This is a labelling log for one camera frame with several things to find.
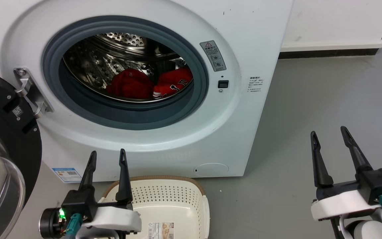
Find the laundry basket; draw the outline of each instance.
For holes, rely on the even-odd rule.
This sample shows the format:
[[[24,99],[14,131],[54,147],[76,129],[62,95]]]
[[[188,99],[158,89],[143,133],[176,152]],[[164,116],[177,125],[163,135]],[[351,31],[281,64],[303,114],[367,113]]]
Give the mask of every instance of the laundry basket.
[[[207,239],[209,203],[203,187],[191,178],[132,177],[133,209],[141,214],[142,231],[129,239]],[[115,201],[119,181],[100,202]]]

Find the baseboard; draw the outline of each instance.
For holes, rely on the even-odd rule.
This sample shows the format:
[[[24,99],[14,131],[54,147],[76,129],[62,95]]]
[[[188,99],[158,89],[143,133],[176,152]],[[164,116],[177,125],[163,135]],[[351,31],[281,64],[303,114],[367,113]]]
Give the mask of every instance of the baseboard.
[[[305,50],[280,52],[278,59],[297,59],[313,57],[334,57],[334,56],[373,56],[378,48],[370,49],[346,49],[346,50]]]
[[[381,48],[382,40],[370,42],[340,42],[340,43],[322,43],[322,44],[290,44],[284,42],[281,52],[289,51],[311,51],[311,50],[354,50],[354,49],[372,49]]]

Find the door hinge bracket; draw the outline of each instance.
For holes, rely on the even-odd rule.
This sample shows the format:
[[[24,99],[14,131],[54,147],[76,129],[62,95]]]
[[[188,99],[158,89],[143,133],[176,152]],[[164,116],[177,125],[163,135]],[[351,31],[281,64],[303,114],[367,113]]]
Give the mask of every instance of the door hinge bracket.
[[[44,95],[39,91],[27,68],[14,68],[13,72],[20,84],[20,88],[16,89],[15,92],[27,100],[36,118],[41,118],[45,112],[54,112]]]

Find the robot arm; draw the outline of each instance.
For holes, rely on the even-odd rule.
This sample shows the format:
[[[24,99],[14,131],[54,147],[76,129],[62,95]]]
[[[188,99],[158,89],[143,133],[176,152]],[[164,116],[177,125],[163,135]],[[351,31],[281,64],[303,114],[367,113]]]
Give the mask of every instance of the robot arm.
[[[116,201],[97,203],[92,186],[96,169],[97,153],[94,151],[88,161],[78,190],[67,193],[62,206],[47,208],[41,215],[39,231],[43,238],[88,239],[111,237],[124,239],[130,233],[141,232],[141,218],[132,208],[132,190],[126,153],[122,149],[119,190]]]
[[[382,239],[382,168],[373,170],[350,135],[341,127],[356,170],[356,181],[334,184],[320,154],[316,133],[311,133],[312,162],[316,196],[311,211],[315,220],[330,220],[337,239]],[[370,216],[372,220],[344,220]]]

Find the product label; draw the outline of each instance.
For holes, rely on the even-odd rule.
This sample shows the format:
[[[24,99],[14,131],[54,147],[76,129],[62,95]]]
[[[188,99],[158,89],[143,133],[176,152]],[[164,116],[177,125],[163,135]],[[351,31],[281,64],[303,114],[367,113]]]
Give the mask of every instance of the product label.
[[[200,43],[206,56],[211,61],[211,65],[214,71],[224,71],[226,70],[225,62],[223,61],[222,55],[215,43],[215,41],[208,41]]]
[[[53,168],[64,183],[80,183],[82,177],[74,168]]]
[[[260,77],[250,77],[250,79],[248,80],[247,92],[249,93],[261,92],[262,85],[263,85],[263,79],[261,79]]]
[[[173,222],[150,222],[148,239],[174,239],[175,224]]]

